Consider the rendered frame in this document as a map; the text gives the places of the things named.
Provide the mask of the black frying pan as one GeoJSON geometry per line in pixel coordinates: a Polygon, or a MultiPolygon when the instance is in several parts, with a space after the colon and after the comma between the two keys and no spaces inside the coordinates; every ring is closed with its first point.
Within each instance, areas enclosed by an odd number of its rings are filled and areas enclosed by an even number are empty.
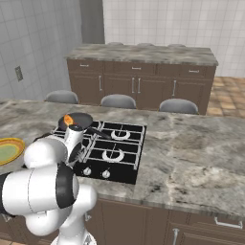
{"type": "MultiPolygon", "coordinates": [[[[92,123],[94,122],[93,118],[91,115],[87,114],[87,113],[70,113],[70,114],[65,114],[65,115],[69,115],[73,118],[74,122],[72,124],[74,125],[79,125],[83,130],[89,130],[93,133],[96,133],[98,135],[100,135],[101,137],[103,137],[106,140],[111,140],[112,137],[98,131],[97,129],[92,127],[92,123]]],[[[69,125],[66,125],[64,123],[63,117],[61,117],[58,121],[58,127],[62,130],[66,130],[67,127],[69,125]]]]}

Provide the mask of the brown cupboard door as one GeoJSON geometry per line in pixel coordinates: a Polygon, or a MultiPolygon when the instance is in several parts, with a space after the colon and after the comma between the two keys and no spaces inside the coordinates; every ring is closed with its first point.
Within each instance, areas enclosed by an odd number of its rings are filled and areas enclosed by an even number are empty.
{"type": "Polygon", "coordinates": [[[245,245],[245,235],[209,231],[169,222],[165,245],[172,245],[173,230],[179,229],[176,245],[245,245]]]}
{"type": "Polygon", "coordinates": [[[98,245],[164,245],[168,211],[100,199],[98,245]]]}

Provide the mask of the brown cupboard run marble top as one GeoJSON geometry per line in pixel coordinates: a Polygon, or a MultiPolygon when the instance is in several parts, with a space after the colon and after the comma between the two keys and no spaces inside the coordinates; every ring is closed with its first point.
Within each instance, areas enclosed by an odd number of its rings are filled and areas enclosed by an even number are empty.
{"type": "Polygon", "coordinates": [[[168,99],[207,112],[218,61],[209,48],[83,44],[66,56],[71,89],[83,104],[123,94],[142,110],[168,99]]]}

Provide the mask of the brown drawer front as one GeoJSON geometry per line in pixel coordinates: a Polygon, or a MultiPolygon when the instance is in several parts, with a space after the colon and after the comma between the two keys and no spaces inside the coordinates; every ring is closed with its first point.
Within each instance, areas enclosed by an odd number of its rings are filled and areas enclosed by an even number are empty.
{"type": "MultiPolygon", "coordinates": [[[[220,222],[226,222],[230,224],[237,224],[239,221],[232,220],[226,217],[216,216],[220,222]]],[[[218,226],[214,222],[215,216],[208,216],[200,213],[191,212],[180,212],[180,211],[170,211],[168,215],[168,220],[171,223],[184,225],[188,227],[195,227],[200,229],[205,229],[209,231],[219,231],[228,232],[230,234],[241,234],[245,235],[245,221],[243,222],[243,230],[218,226]]]]}

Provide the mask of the yellow green plate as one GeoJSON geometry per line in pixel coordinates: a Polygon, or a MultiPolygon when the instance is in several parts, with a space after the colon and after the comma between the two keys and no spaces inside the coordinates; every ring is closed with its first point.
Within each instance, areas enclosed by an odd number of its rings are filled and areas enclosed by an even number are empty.
{"type": "Polygon", "coordinates": [[[19,138],[0,138],[0,166],[18,158],[25,149],[25,143],[19,138]]]}

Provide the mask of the grey wall socket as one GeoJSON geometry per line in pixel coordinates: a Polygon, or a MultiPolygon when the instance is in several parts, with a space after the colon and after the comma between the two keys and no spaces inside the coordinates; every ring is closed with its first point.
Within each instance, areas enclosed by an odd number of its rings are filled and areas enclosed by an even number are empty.
{"type": "Polygon", "coordinates": [[[22,71],[21,71],[21,67],[17,66],[16,68],[14,68],[14,70],[15,70],[15,73],[16,73],[16,76],[17,76],[17,80],[21,81],[23,79],[23,74],[22,74],[22,71]]]}

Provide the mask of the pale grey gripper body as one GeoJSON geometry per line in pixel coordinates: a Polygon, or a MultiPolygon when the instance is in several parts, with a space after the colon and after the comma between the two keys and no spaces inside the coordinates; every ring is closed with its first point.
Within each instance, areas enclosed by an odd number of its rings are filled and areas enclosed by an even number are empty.
{"type": "Polygon", "coordinates": [[[70,156],[69,156],[69,160],[68,160],[68,164],[72,164],[73,162],[75,162],[78,157],[82,154],[83,152],[83,145],[82,143],[78,143],[74,149],[72,150],[70,156]]]}

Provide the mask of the grey round stool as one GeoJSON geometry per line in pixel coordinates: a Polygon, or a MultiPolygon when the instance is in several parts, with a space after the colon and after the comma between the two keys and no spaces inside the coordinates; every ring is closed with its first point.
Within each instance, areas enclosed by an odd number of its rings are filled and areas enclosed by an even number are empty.
{"type": "Polygon", "coordinates": [[[78,96],[72,91],[57,90],[49,93],[45,101],[78,104],[78,96]]]}
{"type": "Polygon", "coordinates": [[[181,113],[181,114],[198,114],[198,107],[190,100],[169,99],[164,100],[159,107],[161,112],[181,113]]]}
{"type": "Polygon", "coordinates": [[[105,96],[101,99],[101,106],[104,107],[115,107],[115,108],[126,108],[135,109],[136,102],[133,98],[127,95],[113,94],[105,96]]]}

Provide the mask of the black gas hob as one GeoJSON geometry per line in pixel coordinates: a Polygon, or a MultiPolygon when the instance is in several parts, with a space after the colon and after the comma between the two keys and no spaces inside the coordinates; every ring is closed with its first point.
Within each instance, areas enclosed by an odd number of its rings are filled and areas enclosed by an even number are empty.
{"type": "Polygon", "coordinates": [[[106,140],[79,125],[71,124],[66,130],[58,126],[51,132],[35,139],[24,153],[24,167],[43,167],[65,163],[80,177],[114,181],[134,185],[137,180],[146,127],[144,125],[121,122],[93,122],[92,127],[112,137],[106,140]],[[83,152],[72,164],[69,156],[78,144],[83,152]],[[83,171],[89,167],[89,176],[83,171]],[[110,177],[102,173],[109,170],[110,177]]]}

